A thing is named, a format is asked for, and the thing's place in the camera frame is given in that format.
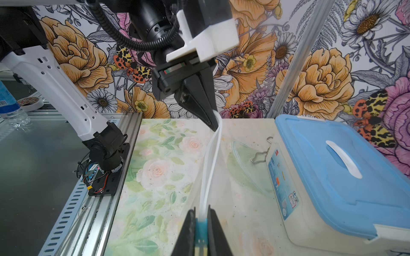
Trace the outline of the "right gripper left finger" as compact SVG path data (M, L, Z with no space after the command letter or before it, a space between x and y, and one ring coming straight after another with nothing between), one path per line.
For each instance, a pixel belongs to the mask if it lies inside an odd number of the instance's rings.
M194 256L196 216L195 208L187 212L171 256Z

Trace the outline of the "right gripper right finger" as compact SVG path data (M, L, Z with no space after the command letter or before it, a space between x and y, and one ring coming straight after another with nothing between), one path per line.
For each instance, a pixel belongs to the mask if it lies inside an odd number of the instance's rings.
M208 207L207 220L207 256L233 256L216 211L210 206Z

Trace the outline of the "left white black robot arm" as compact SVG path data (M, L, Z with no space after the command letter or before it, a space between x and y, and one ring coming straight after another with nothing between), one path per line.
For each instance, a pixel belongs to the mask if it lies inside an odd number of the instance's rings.
M34 6L45 1L1 2L1 63L42 94L69 122L106 172L123 167L126 136L79 91L107 86L105 53L70 25L41 21ZM232 15L220 1L85 1L100 27L119 45L150 52L153 93L174 96L213 131L217 119L212 61L221 52L216 28Z

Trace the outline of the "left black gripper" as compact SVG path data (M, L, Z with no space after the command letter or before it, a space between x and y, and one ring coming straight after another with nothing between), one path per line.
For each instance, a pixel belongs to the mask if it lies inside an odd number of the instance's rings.
M177 103L202 120L212 131L218 129L216 99L212 77L215 58L201 62L190 53L152 71L152 90L158 100L175 94Z

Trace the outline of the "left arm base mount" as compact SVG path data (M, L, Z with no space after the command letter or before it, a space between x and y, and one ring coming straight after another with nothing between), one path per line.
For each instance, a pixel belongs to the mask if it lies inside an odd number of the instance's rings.
M130 144L123 144L120 150L122 164L115 172L108 172L89 158L89 153L78 162L77 170L74 171L83 185L86 186L90 197L99 197L104 195L114 195L120 182L120 176L125 168L125 160L130 150Z

